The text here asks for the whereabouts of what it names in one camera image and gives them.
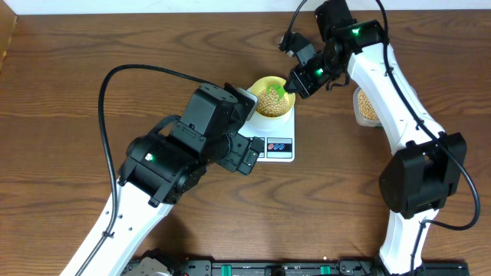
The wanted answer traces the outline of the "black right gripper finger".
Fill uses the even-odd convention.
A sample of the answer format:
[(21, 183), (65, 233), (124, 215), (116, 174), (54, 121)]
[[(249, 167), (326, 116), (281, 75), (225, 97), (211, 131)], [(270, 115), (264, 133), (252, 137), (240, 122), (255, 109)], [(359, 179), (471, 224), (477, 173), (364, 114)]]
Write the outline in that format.
[(296, 77), (296, 74), (295, 72), (291, 72), (289, 75), (288, 75), (288, 79), (286, 80), (285, 82), (285, 85), (289, 85), (289, 84), (294, 84), (295, 86), (298, 86), (298, 80), (297, 80), (297, 77)]
[(284, 86), (285, 91), (288, 94), (298, 94), (301, 99), (306, 99), (307, 98), (307, 93), (305, 92), (305, 89), (300, 86), (295, 86), (294, 84), (289, 84)]

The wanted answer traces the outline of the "green plastic measuring scoop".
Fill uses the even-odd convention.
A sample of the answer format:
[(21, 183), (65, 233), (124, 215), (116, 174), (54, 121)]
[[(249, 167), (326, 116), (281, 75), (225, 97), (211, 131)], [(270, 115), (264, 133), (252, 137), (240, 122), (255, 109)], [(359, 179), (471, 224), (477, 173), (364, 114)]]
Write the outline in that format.
[(280, 84), (272, 84), (267, 86), (266, 93), (270, 94), (272, 91), (276, 92), (278, 100), (281, 100), (286, 94), (285, 89)]

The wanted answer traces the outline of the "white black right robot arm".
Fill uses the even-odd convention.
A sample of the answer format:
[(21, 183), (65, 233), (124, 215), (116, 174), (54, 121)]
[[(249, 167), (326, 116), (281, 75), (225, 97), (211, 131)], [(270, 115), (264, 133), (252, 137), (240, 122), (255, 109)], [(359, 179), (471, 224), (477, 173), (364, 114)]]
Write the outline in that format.
[(422, 273), (428, 226), (457, 190), (466, 142), (459, 133), (447, 134), (419, 101), (397, 64), (387, 22), (359, 22), (344, 1), (324, 2), (315, 9), (315, 18), (322, 50), (292, 30), (279, 44), (298, 59), (285, 90), (308, 98), (321, 88), (337, 87), (343, 77), (365, 93), (392, 152), (379, 178), (390, 211), (378, 253), (379, 272)]

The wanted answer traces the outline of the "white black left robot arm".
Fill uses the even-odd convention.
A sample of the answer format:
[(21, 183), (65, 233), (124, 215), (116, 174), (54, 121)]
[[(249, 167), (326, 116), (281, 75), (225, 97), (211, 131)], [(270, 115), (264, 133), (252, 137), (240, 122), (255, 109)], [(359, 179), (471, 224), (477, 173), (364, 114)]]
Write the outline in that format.
[(149, 232), (210, 165), (250, 174), (264, 143), (239, 130), (258, 104), (257, 96), (242, 88), (202, 84), (183, 115), (165, 117), (133, 140), (117, 171), (116, 194), (62, 273), (119, 275)]

